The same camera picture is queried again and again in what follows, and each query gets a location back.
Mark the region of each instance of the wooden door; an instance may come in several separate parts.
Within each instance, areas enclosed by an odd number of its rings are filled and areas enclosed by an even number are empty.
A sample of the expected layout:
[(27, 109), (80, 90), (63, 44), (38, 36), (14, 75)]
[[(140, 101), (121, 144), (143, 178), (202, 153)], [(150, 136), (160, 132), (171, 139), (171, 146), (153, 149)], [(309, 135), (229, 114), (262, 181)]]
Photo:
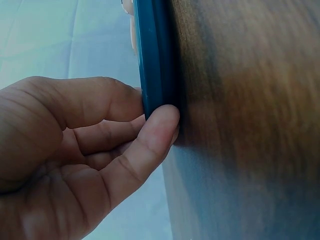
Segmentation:
[(320, 1), (170, 0), (175, 240), (320, 239)]

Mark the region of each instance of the wooden surface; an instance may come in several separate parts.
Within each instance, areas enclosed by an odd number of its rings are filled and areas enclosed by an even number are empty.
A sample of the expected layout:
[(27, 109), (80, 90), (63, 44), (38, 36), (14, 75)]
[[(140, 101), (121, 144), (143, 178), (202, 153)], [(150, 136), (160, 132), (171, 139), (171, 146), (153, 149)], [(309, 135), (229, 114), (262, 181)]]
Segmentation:
[(320, 0), (171, 0), (174, 240), (320, 239)]

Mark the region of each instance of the finger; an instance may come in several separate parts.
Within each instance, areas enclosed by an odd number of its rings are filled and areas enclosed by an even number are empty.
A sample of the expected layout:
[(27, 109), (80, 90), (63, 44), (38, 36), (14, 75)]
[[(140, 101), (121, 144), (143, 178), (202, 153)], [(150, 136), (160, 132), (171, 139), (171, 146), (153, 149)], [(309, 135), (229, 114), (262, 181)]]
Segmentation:
[(0, 91), (1, 185), (27, 177), (54, 153), (62, 130), (103, 119), (129, 122), (143, 114), (141, 93), (106, 77), (53, 80), (31, 77)]
[(142, 115), (131, 122), (102, 121), (96, 125), (74, 130), (82, 155), (106, 152), (134, 140), (145, 124)]
[(131, 16), (130, 19), (130, 36), (132, 48), (134, 50), (134, 53), (137, 54), (136, 25), (134, 16)]
[(115, 158), (123, 154), (131, 144), (132, 142), (127, 142), (111, 151), (88, 155), (85, 157), (85, 164), (95, 170), (100, 171), (109, 163), (111, 163)]
[(130, 147), (100, 171), (112, 209), (136, 191), (164, 160), (176, 138), (179, 117), (174, 106), (158, 108)]
[(121, 0), (122, 7), (127, 14), (134, 14), (133, 0)]

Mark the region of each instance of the blue phone case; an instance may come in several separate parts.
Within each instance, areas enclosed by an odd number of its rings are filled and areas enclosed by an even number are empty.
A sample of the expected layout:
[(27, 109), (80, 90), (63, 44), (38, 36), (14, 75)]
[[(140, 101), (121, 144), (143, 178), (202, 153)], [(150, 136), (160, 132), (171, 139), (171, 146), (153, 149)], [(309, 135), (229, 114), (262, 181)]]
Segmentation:
[(167, 0), (134, 0), (145, 118), (162, 105), (177, 105), (175, 49)]

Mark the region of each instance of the background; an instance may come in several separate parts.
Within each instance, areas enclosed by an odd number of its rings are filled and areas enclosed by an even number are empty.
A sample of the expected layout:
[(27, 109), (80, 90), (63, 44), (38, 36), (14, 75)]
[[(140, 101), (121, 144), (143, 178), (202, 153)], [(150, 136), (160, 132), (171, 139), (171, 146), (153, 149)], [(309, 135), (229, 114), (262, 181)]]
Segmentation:
[[(0, 0), (0, 89), (30, 76), (139, 87), (121, 0)], [(85, 239), (171, 240), (162, 167)]]

